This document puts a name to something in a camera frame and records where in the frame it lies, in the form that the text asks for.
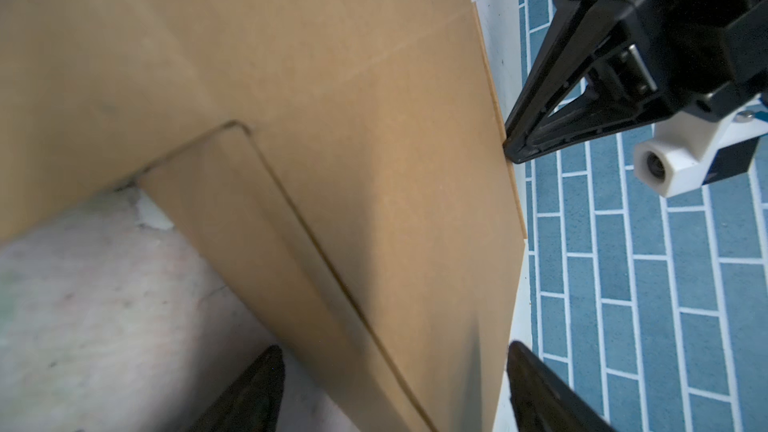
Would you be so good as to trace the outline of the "brown cardboard box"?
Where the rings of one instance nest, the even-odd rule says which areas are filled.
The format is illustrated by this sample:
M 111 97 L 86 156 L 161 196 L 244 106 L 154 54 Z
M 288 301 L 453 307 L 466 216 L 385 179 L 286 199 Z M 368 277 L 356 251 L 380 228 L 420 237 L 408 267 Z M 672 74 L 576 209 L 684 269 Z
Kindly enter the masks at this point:
M 363 431 L 489 431 L 524 224 L 472 0 L 1 0 L 1 237 L 136 177 Z

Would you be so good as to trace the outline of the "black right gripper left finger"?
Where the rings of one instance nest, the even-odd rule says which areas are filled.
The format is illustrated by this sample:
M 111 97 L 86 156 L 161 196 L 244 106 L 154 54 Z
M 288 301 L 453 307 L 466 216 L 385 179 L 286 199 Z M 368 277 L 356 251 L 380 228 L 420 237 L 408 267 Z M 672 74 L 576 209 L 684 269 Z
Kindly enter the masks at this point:
M 269 346 L 189 427 L 189 431 L 275 432 L 285 386 L 279 346 Z

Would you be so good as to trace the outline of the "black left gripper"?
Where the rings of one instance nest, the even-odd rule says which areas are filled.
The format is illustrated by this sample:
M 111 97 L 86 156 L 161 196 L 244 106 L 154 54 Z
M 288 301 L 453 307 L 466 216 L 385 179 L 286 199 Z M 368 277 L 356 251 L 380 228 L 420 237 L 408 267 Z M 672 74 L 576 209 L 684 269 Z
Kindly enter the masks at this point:
M 569 0 L 513 116 L 522 164 L 686 111 L 715 122 L 767 94 L 767 0 Z

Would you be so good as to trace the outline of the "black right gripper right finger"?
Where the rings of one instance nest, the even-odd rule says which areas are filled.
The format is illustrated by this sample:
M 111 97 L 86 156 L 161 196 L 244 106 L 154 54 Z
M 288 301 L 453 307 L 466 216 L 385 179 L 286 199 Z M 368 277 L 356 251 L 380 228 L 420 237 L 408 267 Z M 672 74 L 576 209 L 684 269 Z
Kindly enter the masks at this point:
M 509 345 L 507 376 L 519 431 L 615 431 L 520 341 Z

